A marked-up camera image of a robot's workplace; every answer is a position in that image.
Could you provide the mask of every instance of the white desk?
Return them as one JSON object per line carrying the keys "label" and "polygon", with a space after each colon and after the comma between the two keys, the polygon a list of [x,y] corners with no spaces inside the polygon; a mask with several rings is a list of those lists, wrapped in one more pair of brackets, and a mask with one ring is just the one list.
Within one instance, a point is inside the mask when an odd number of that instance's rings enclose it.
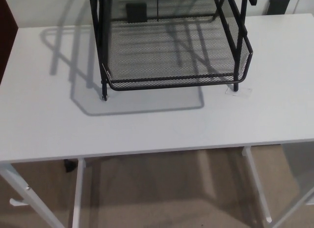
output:
{"label": "white desk", "polygon": [[0,174],[42,212],[9,163],[314,141],[313,16],[246,27],[254,55],[238,96],[226,85],[109,90],[107,102],[90,26],[19,29],[0,86]]}

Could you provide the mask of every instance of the white metal leg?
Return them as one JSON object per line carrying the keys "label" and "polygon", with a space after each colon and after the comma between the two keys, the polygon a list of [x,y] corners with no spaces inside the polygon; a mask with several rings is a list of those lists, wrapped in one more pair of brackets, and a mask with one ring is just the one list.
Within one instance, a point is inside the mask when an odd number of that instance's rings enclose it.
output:
{"label": "white metal leg", "polygon": [[290,202],[289,206],[287,206],[280,216],[270,223],[269,226],[272,228],[280,226],[292,213],[294,213],[300,206],[304,205],[305,202],[313,196],[313,193],[314,184],[302,190],[299,195]]}
{"label": "white metal leg", "polygon": [[0,164],[0,175],[22,196],[40,216],[53,228],[64,228],[62,223],[37,196],[11,164]]}
{"label": "white metal leg", "polygon": [[85,160],[83,158],[79,159],[78,160],[77,185],[75,189],[75,201],[74,201],[72,228],[79,228],[80,205],[81,205],[83,176],[84,176],[85,167],[86,167]]}
{"label": "white metal leg", "polygon": [[263,214],[264,214],[267,222],[271,223],[272,219],[271,219],[269,208],[267,205],[264,189],[262,187],[262,183],[261,183],[259,174],[258,174],[256,166],[255,166],[255,162],[254,162],[254,159],[252,156],[251,146],[244,147],[244,149],[242,151],[242,155],[247,158],[248,164],[250,166],[252,176],[254,179],[254,183],[255,183],[255,186],[256,186],[257,191],[258,191],[258,196],[259,196],[259,200],[260,200],[260,203],[262,206]]}
{"label": "white metal leg", "polygon": [[306,202],[306,205],[314,205],[314,194],[311,195],[311,198]]}

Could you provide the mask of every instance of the white wall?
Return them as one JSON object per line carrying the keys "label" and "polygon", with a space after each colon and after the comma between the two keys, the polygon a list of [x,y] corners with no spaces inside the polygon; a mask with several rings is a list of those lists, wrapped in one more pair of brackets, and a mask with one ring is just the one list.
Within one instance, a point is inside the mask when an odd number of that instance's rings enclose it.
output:
{"label": "white wall", "polygon": [[89,0],[7,0],[19,27],[92,23]]}
{"label": "white wall", "polygon": [[314,15],[314,0],[300,0],[295,13],[312,13]]}
{"label": "white wall", "polygon": [[[287,14],[292,14],[298,0],[291,0]],[[19,27],[91,24],[89,0],[7,0]],[[236,0],[238,7],[241,0]],[[265,13],[269,0],[248,5],[247,15]]]}

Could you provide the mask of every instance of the floor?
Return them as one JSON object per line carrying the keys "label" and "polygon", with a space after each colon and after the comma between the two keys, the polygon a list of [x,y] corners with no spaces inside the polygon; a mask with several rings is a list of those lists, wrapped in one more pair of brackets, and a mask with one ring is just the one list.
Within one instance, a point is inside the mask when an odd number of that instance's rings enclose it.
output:
{"label": "floor", "polygon": [[[297,195],[281,146],[254,147],[271,215]],[[63,161],[14,165],[66,227],[71,227],[76,172]],[[241,149],[154,153],[88,159],[82,228],[264,227]],[[14,190],[0,178],[0,227],[46,228],[27,206],[12,207]],[[314,227],[314,206],[303,206],[281,227]]]}

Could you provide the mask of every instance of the wire mesh tray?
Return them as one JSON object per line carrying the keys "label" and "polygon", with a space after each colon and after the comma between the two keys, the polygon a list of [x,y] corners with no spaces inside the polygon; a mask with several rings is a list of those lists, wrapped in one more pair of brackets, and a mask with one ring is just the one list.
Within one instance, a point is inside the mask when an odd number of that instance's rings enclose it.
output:
{"label": "wire mesh tray", "polygon": [[[233,83],[235,60],[219,18],[114,23],[109,84],[114,90]],[[244,74],[245,45],[238,74]]]}
{"label": "wire mesh tray", "polygon": [[234,0],[206,0],[216,6],[210,9],[215,13],[162,16],[157,0],[157,15],[145,15],[147,20],[140,23],[112,19],[108,3],[112,0],[102,1],[97,16],[95,0],[91,0],[92,14],[102,81],[113,90],[228,84],[245,79],[253,50],[245,13],[240,15]]}

